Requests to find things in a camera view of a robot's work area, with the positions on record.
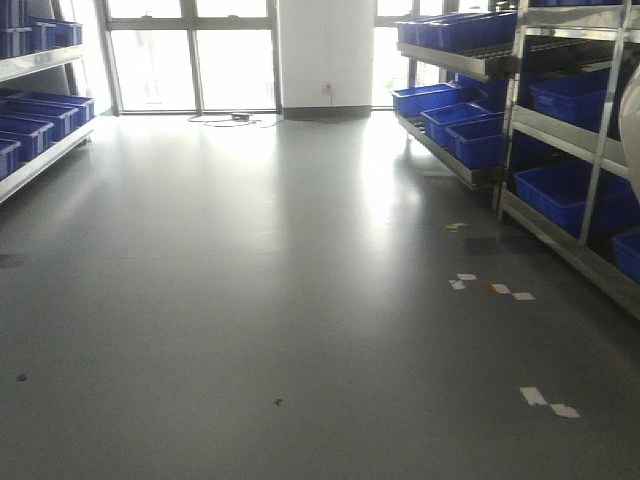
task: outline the white object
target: white object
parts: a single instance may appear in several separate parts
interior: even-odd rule
[[[449,280],[449,283],[451,284],[451,288],[453,288],[454,290],[464,290],[465,285],[464,282],[461,280]]]
[[[620,138],[629,167],[629,181],[640,199],[640,68],[629,80],[622,96]]]
[[[496,291],[496,293],[499,293],[501,295],[504,295],[505,293],[511,293],[509,287],[502,283],[492,283],[491,287]]]
[[[535,300],[536,297],[534,297],[533,295],[531,295],[529,292],[522,292],[522,293],[514,293],[513,294],[513,298],[515,298],[518,301],[523,301],[523,300]]]
[[[580,414],[575,408],[567,407],[563,403],[556,403],[551,405],[554,413],[563,418],[580,418]]]
[[[520,388],[520,391],[522,392],[522,395],[524,395],[525,400],[532,407],[535,405],[548,405],[547,401],[540,393],[540,390],[536,387],[522,387]]]

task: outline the glass pane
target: glass pane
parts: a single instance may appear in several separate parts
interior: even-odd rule
[[[436,0],[420,0],[420,15],[440,15],[442,2]]]
[[[198,0],[200,17],[266,17],[266,0]]]
[[[378,0],[379,17],[401,17],[411,13],[413,0]]]
[[[418,62],[416,86],[435,85],[440,82],[440,68],[429,63]]]
[[[109,0],[113,18],[180,18],[180,0]]]
[[[206,110],[275,108],[270,31],[200,31],[198,49]]]
[[[489,10],[488,0],[460,0],[459,12],[486,12]]]
[[[373,105],[391,106],[391,90],[407,87],[409,59],[396,48],[398,34],[395,28],[374,30],[373,53]]]
[[[73,74],[81,96],[95,99],[95,110],[100,114],[111,108],[111,94],[104,66],[100,29],[93,3],[86,0],[60,1],[60,9],[65,20],[84,25],[82,36],[85,54],[83,61],[73,62]]]
[[[113,48],[125,110],[193,110],[187,32],[114,31]]]

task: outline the dark stain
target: dark stain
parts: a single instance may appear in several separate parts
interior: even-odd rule
[[[17,268],[27,260],[22,254],[0,254],[0,268]]]

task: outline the white wall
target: white wall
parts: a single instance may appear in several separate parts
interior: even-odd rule
[[[284,108],[371,105],[374,0],[279,0]],[[331,83],[333,98],[323,91]]]

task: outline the baseboard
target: baseboard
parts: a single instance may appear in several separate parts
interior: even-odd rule
[[[282,114],[286,120],[303,120],[306,118],[332,117],[370,117],[371,106],[360,105],[354,107],[299,107],[283,108]]]

